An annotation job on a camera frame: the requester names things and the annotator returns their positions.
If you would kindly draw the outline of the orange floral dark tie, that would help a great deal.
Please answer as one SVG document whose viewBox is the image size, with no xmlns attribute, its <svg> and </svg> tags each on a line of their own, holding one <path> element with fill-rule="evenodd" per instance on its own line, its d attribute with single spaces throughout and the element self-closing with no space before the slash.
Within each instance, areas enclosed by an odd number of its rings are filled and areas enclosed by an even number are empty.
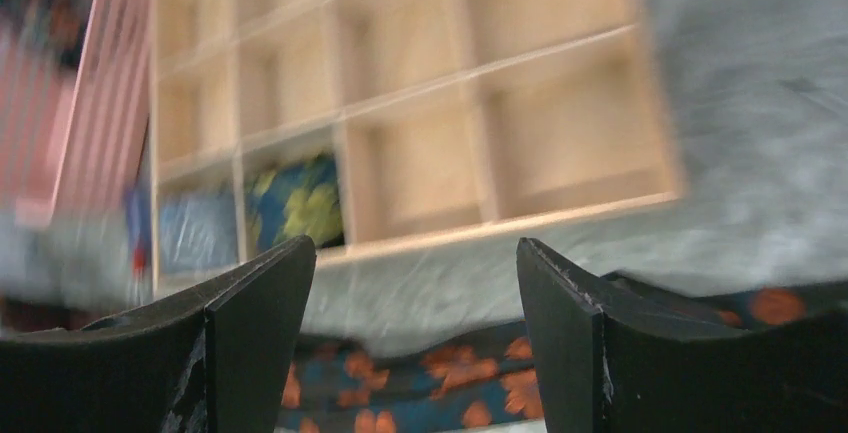
<svg viewBox="0 0 848 433">
<path fill-rule="evenodd" d="M 688 297 L 625 270 L 604 278 L 686 316 L 742 329 L 798 319 L 847 297 L 845 281 Z M 277 425 L 294 432 L 444 432 L 543 417 L 519 319 L 399 357 L 375 357 L 351 338 L 302 334 Z"/>
</svg>

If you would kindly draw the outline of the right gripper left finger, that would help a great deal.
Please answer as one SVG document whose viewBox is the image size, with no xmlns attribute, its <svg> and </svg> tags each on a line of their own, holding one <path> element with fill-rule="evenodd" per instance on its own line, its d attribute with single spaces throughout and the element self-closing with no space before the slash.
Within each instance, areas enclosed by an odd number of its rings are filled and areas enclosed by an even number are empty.
<svg viewBox="0 0 848 433">
<path fill-rule="evenodd" d="M 1 341 L 5 432 L 271 432 L 316 264 L 300 236 L 79 330 Z"/>
</svg>

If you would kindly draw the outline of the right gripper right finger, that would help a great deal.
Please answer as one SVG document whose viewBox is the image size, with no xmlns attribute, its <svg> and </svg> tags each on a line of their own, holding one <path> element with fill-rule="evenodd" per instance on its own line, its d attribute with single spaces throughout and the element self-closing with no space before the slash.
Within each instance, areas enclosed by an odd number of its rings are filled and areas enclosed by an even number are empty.
<svg viewBox="0 0 848 433">
<path fill-rule="evenodd" d="M 843 432 L 847 285 L 689 297 L 523 238 L 517 277 L 551 432 Z"/>
</svg>

